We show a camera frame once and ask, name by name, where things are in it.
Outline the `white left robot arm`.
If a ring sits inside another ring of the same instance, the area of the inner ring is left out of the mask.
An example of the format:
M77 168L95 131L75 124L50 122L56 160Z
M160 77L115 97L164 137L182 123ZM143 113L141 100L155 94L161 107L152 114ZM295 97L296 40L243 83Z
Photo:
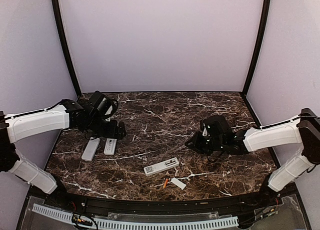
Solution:
M77 129L90 133L93 138L123 139L126 135L125 124L111 120L108 110L116 107L103 103L101 106L90 102L76 102L63 99L52 107L31 112L0 115L0 170L9 172L26 183L37 187L60 208L71 203L70 196L52 174L32 162L25 151L19 149L31 138L30 146L36 153L40 138L53 136L59 131Z

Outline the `orange battery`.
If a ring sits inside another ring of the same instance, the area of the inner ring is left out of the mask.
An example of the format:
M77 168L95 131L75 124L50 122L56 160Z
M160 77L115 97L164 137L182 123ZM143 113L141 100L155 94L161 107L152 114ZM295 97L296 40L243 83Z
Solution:
M168 184L168 181L169 181L169 179L167 178L167 179L165 179L165 182L164 182L164 184L163 184L163 188L166 188L166 186L167 186L167 184Z

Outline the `slim white remote with QR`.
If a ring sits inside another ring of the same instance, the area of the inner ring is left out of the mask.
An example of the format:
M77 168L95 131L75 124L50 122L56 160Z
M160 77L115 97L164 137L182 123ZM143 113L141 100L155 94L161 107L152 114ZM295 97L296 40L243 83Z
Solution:
M144 173L146 176L154 175L160 172L167 171L169 169L172 169L174 167L179 166L180 162L176 157L144 167Z

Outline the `white remote with buttons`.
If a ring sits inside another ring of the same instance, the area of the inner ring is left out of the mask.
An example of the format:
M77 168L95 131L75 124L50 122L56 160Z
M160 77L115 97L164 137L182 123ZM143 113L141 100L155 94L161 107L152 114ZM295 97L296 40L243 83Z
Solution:
M105 147L104 147L104 155L114 155L116 151L116 146L117 146L117 139L112 139L112 138L107 138L105 142Z

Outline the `white battery cover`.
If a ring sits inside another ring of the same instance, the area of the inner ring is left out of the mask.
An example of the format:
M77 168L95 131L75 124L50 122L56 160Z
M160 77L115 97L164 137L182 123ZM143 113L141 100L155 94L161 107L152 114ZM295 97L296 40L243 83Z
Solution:
M181 190L184 190L186 187L186 184L183 183L182 181L178 180L177 178L172 178L171 183L179 187Z

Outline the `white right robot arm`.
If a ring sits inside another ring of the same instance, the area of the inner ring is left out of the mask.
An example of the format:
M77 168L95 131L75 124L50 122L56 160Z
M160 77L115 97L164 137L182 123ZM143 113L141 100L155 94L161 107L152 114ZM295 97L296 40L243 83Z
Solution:
M294 179L320 163L320 118L309 108L288 120L267 126L253 126L234 131L222 115L200 122L197 131L185 146L199 154L210 156L215 151L229 155L245 155L264 148L300 144L298 151L285 165L266 177L255 196L260 207L267 206Z

